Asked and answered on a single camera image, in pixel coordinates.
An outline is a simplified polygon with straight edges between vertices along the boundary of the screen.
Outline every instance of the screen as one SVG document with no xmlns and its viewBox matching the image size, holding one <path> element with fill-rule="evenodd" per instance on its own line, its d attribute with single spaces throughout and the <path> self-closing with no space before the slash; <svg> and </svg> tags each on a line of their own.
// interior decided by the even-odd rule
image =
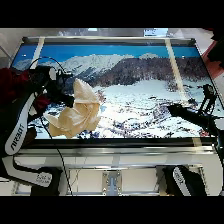
<svg viewBox="0 0 224 224">
<path fill-rule="evenodd" d="M 35 48 L 22 46 L 12 66 L 27 69 Z M 180 103 L 199 109 L 204 99 L 203 85 L 212 82 L 196 47 L 172 46 L 172 51 L 185 100 L 181 98 L 165 45 L 45 44 L 40 57 L 55 58 L 73 74 L 66 81 L 64 93 L 72 95 L 74 80 L 79 78 L 89 83 L 99 97 L 101 119 L 97 128 L 92 132 L 83 131 L 75 139 L 204 137 L 206 133 L 201 127 L 172 117 L 167 106 Z M 42 59 L 38 64 L 59 69 L 50 59 Z M 50 104 L 47 113 L 59 116 L 63 109 L 63 105 Z M 224 115 L 219 99 L 213 114 Z M 39 119 L 31 125 L 36 126 L 37 138 L 49 138 Z"/>
</svg>

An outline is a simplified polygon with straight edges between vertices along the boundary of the sky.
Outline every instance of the sky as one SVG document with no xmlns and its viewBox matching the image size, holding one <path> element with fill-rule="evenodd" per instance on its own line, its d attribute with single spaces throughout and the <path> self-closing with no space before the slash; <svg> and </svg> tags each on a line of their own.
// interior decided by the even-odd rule
<svg viewBox="0 0 224 224">
<path fill-rule="evenodd" d="M 15 65 L 20 60 L 32 59 L 37 45 L 21 46 L 14 60 Z M 173 47 L 176 57 L 200 57 L 195 47 Z M 40 56 L 49 56 L 55 58 L 59 62 L 63 62 L 74 56 L 96 55 L 133 55 L 139 57 L 146 53 L 157 54 L 159 57 L 168 57 L 165 46 L 121 46 L 121 45 L 44 45 Z"/>
</svg>

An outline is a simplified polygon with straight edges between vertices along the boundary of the red cloth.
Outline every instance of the red cloth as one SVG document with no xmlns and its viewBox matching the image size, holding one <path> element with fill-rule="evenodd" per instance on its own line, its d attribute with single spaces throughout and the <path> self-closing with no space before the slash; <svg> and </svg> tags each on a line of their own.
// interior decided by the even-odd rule
<svg viewBox="0 0 224 224">
<path fill-rule="evenodd" d="M 28 70 L 20 75 L 16 75 L 15 72 L 12 72 L 8 68 L 0 69 L 0 105 L 11 103 L 20 97 L 28 80 Z M 49 103 L 50 101 L 44 95 L 40 95 L 36 99 L 35 109 L 43 110 Z"/>
<path fill-rule="evenodd" d="M 224 72 L 224 69 L 220 67 L 221 61 L 213 61 L 211 62 L 208 58 L 208 53 L 212 50 L 213 47 L 215 47 L 217 41 L 213 41 L 213 43 L 209 46 L 209 48 L 204 52 L 202 55 L 202 59 L 204 60 L 204 63 L 213 79 L 218 77 Z"/>
</svg>

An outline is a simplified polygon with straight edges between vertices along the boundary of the beige cloth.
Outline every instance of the beige cloth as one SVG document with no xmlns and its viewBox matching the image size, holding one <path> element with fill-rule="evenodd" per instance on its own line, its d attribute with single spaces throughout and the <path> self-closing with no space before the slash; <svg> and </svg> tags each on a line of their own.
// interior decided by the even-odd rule
<svg viewBox="0 0 224 224">
<path fill-rule="evenodd" d="M 65 135 L 72 138 L 84 130 L 93 131 L 100 121 L 97 116 L 100 103 L 92 87 L 76 79 L 74 84 L 73 108 L 66 107 L 58 118 L 44 114 L 49 121 L 49 132 L 52 136 Z"/>
</svg>

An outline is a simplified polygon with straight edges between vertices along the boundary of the metal bracket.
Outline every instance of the metal bracket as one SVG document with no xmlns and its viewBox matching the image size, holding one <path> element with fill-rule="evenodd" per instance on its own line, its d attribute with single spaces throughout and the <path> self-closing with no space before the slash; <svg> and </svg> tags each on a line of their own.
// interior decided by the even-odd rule
<svg viewBox="0 0 224 224">
<path fill-rule="evenodd" d="M 103 172 L 102 192 L 104 196 L 122 195 L 122 179 L 120 171 Z"/>
</svg>

